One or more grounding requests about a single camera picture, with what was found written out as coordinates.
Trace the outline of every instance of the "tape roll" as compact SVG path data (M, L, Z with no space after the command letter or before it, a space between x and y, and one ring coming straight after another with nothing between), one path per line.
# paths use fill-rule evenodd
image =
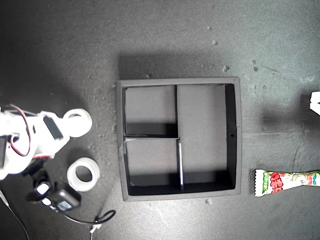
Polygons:
M81 108L67 111L63 116L63 121L69 136L73 138L85 135L92 127L90 114Z
M92 175L91 181L82 181L78 178L76 174L76 168L79 166L83 166L89 169ZM76 191L86 192L93 189L96 185L100 177L100 169L98 164L94 160L88 157L82 157L71 164L66 172L66 177L68 179L70 187L72 187Z

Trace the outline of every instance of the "clear tape roll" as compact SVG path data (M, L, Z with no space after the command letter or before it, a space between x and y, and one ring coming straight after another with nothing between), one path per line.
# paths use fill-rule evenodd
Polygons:
M79 166L83 166L89 169L92 175L91 181L82 181L78 178L76 174L76 168ZM98 164L94 160L88 157L82 157L71 164L66 172L66 177L70 187L79 192L86 192L93 189L96 185L100 177L100 169Z

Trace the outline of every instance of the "colorful wrapper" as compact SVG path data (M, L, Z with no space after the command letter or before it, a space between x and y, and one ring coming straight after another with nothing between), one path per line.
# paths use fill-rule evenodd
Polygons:
M305 173L287 173L276 171L255 170L255 196L280 192L299 186L319 186L320 171Z

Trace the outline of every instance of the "gray table surface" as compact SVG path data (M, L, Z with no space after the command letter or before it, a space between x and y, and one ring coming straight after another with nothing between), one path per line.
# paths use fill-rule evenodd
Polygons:
M46 166L57 181L79 157L98 162L100 180L72 212L93 220L117 210L97 240L320 239L320 188L253 195L256 168L320 169L320 116L309 110L310 93L320 90L319 67L319 0L0 1L1 104L59 116L80 107L92 115L92 130ZM227 76L241 85L241 194L211 204L123 202L115 82ZM29 178L11 175L0 186L32 240L89 239L87 227L25 202ZM3 204L0 216L1 240L25 239Z

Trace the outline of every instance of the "black tray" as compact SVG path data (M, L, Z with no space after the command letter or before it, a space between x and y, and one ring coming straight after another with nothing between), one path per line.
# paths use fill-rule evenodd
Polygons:
M237 77L120 80L116 87L124 201L240 193Z

